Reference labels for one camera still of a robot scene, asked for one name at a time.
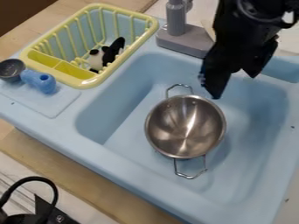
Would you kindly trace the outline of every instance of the black and white object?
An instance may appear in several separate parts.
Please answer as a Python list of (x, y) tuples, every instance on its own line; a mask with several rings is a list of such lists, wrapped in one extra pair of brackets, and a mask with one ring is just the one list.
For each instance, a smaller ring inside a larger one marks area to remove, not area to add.
[(89, 52), (88, 63), (89, 71), (98, 73), (103, 68), (102, 62), (103, 52), (98, 49), (93, 49)]
[(120, 37), (112, 43), (111, 46), (103, 46), (101, 50), (104, 52), (102, 57), (103, 66), (106, 67), (108, 63), (115, 61), (115, 56), (117, 54), (122, 54), (123, 48), (125, 46), (125, 38)]

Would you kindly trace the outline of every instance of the gray faucet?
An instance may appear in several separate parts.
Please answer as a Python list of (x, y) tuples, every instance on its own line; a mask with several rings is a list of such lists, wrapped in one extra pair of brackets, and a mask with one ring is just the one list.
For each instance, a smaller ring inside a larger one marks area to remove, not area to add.
[(158, 31), (156, 42), (161, 47), (203, 59), (213, 42), (205, 29), (186, 23), (186, 14), (192, 6), (192, 0), (169, 0), (167, 24)]

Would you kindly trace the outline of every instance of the faucet base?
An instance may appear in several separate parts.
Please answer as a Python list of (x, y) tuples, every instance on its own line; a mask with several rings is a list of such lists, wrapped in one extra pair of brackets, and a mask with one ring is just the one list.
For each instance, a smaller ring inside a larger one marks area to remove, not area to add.
[(212, 39), (204, 28), (187, 24), (185, 29), (185, 34), (181, 36), (171, 36), (167, 32), (167, 25), (164, 25), (157, 32), (157, 45), (203, 59), (214, 44)]

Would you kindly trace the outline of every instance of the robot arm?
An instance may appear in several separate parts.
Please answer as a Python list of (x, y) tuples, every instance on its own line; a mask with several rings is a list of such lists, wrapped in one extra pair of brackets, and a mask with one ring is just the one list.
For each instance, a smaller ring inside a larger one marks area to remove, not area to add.
[[(282, 17), (293, 11), (293, 21)], [(221, 97), (231, 74), (243, 69), (257, 76), (273, 56), (277, 32), (299, 18), (299, 0), (219, 0), (213, 23), (216, 42), (201, 68), (202, 85), (214, 99)]]

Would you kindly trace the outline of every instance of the black cable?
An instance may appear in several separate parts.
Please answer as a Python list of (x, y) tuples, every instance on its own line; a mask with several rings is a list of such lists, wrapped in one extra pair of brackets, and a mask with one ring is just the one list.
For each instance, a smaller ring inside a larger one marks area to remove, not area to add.
[(47, 183), (52, 189), (53, 189), (53, 200), (51, 205), (48, 207), (47, 211), (40, 217), (38, 222), (36, 224), (45, 224), (48, 220), (48, 217), (50, 216), (52, 210), (55, 208), (58, 197), (59, 197), (59, 191), (56, 187), (56, 185), (47, 178), (42, 178), (42, 177), (28, 177), (28, 178), (22, 178), (16, 183), (14, 183), (1, 197), (0, 199), (0, 208), (4, 206), (4, 204), (9, 200), (11, 194), (21, 185), (27, 182), (32, 182), (32, 181), (39, 181), (39, 182), (44, 182)]
[(292, 23), (286, 23), (282, 20), (282, 17), (273, 17), (273, 18), (260, 18), (260, 17), (255, 17), (254, 15), (250, 14), (245, 8), (244, 8), (244, 0), (237, 0), (237, 7), (239, 12), (241, 12), (244, 16), (247, 18), (252, 19), (253, 21), (260, 23), (260, 24), (269, 24), (269, 25), (276, 25), (278, 27), (288, 29), (292, 27), (298, 20), (298, 16), (296, 13), (294, 13), (293, 16), (293, 22)]

